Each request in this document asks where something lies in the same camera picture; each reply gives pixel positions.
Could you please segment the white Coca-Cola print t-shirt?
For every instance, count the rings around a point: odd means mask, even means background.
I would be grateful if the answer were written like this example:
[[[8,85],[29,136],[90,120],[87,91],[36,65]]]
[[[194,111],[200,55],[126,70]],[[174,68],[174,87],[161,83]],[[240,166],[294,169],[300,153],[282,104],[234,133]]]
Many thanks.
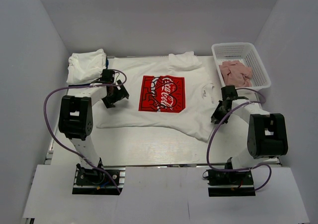
[[[161,62],[115,58],[112,69],[127,76],[129,98],[106,108],[95,105],[97,128],[164,127],[206,142],[213,129],[214,85],[193,52]]]

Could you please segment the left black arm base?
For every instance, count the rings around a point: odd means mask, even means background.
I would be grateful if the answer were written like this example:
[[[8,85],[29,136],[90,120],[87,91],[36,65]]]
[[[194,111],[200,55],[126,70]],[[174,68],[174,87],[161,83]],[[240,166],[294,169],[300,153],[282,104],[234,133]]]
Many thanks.
[[[106,170],[120,192],[124,187],[125,171],[124,167],[113,167]],[[86,169],[78,163],[73,183],[73,195],[111,195],[119,196],[116,186],[111,179],[103,172],[95,169]]]

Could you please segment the folded white t-shirt stack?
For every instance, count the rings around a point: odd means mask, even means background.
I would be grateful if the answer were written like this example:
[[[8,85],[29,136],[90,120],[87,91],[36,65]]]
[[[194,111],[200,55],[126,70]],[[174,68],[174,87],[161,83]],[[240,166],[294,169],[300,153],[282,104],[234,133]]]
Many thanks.
[[[68,62],[67,84],[86,84],[97,79],[106,69],[106,54],[103,49],[88,53],[72,53]]]

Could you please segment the pink cloth in basket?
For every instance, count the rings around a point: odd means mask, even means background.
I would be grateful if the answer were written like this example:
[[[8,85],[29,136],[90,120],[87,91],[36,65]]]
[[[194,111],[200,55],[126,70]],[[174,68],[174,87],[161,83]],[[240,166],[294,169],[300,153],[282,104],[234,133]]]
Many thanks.
[[[252,68],[246,67],[240,61],[224,61],[219,68],[225,85],[252,87]]]

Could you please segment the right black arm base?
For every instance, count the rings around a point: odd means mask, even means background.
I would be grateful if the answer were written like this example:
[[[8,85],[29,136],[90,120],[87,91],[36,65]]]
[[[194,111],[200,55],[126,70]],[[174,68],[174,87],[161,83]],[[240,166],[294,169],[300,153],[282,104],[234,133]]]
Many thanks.
[[[221,172],[207,169],[202,176],[208,181],[209,197],[255,196],[251,171]]]

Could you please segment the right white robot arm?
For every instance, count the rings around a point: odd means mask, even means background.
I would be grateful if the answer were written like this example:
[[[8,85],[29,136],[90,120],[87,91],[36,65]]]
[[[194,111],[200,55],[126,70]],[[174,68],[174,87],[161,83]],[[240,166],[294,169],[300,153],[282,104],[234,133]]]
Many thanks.
[[[221,88],[222,100],[214,111],[211,122],[216,125],[213,129],[207,147],[206,160],[208,166],[224,172],[225,179],[232,184],[242,178],[243,171],[255,169],[263,162],[284,156],[288,152],[288,140],[285,118],[280,113],[269,113],[259,105],[265,101],[251,101],[238,94],[239,88],[227,85]],[[245,148],[236,156],[228,160],[229,168],[214,168],[209,161],[212,141],[222,124],[229,121],[235,114],[248,124],[247,141]]]

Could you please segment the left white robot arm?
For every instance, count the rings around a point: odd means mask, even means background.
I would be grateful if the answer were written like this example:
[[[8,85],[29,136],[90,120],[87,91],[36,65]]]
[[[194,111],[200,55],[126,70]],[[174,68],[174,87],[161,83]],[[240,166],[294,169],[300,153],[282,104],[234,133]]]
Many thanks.
[[[115,103],[129,98],[124,82],[116,79],[121,74],[119,70],[104,69],[101,77],[76,95],[62,97],[59,131],[71,141],[77,155],[80,157],[80,166],[88,171],[88,178],[95,184],[105,178],[102,169],[102,160],[95,151],[90,137],[93,130],[93,106],[102,101],[106,108],[114,108]]]

